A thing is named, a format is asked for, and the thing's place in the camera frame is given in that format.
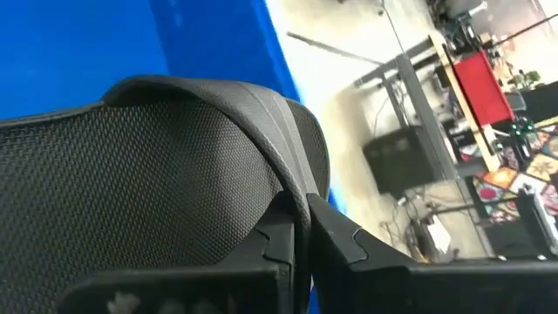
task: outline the black equipment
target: black equipment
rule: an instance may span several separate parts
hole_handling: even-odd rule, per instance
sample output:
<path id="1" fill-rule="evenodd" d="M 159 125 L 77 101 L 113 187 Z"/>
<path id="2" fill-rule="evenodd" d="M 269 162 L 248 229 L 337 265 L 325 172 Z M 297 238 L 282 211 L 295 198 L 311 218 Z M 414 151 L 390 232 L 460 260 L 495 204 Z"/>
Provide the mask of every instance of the black equipment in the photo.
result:
<path id="1" fill-rule="evenodd" d="M 0 311 L 556 313 L 556 263 L 425 265 L 325 201 L 316 119 L 260 86 L 130 78 L 0 121 Z"/>

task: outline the floor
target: floor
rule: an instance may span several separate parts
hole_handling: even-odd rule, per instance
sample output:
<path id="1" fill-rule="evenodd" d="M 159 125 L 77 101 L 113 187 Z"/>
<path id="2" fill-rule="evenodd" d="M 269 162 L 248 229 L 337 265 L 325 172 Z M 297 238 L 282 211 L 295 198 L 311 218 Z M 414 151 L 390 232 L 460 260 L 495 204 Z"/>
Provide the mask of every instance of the floor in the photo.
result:
<path id="1" fill-rule="evenodd" d="M 383 89 L 355 89 L 350 84 L 403 49 L 424 40 L 433 30 L 424 0 L 280 0 L 269 9 L 276 25 L 283 53 L 303 98 L 318 117 L 330 151 L 331 184 L 343 200 L 346 214 L 384 242 L 407 253 L 400 241 L 400 230 L 416 215 L 411 206 L 397 207 L 389 195 L 380 195 L 362 146 L 375 136 L 399 128 Z M 292 32 L 369 59 L 364 62 L 340 57 L 287 36 Z M 428 82 L 425 92 L 431 106 L 440 110 L 443 99 Z M 405 107 L 412 117 L 409 100 Z M 463 198 L 456 182 L 443 182 L 427 188 L 426 200 L 414 200 L 420 215 L 427 201 L 446 206 L 460 205 Z M 453 236 L 453 245 L 464 257 L 486 253 L 468 213 L 442 217 Z"/>

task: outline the black mesh fabric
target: black mesh fabric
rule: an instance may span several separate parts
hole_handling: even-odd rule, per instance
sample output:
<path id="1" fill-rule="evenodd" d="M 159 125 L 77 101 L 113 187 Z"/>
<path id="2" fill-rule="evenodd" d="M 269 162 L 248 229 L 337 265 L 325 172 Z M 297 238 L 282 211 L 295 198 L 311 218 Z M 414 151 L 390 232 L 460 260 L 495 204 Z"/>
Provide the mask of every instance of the black mesh fabric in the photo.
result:
<path id="1" fill-rule="evenodd" d="M 330 190 L 330 159 L 322 128 L 308 108 L 292 99 L 286 100 L 303 141 L 304 152 L 310 164 L 318 193 L 327 199 Z"/>
<path id="2" fill-rule="evenodd" d="M 220 261 L 282 190 L 201 102 L 0 128 L 0 312 L 52 313 L 88 274 Z"/>

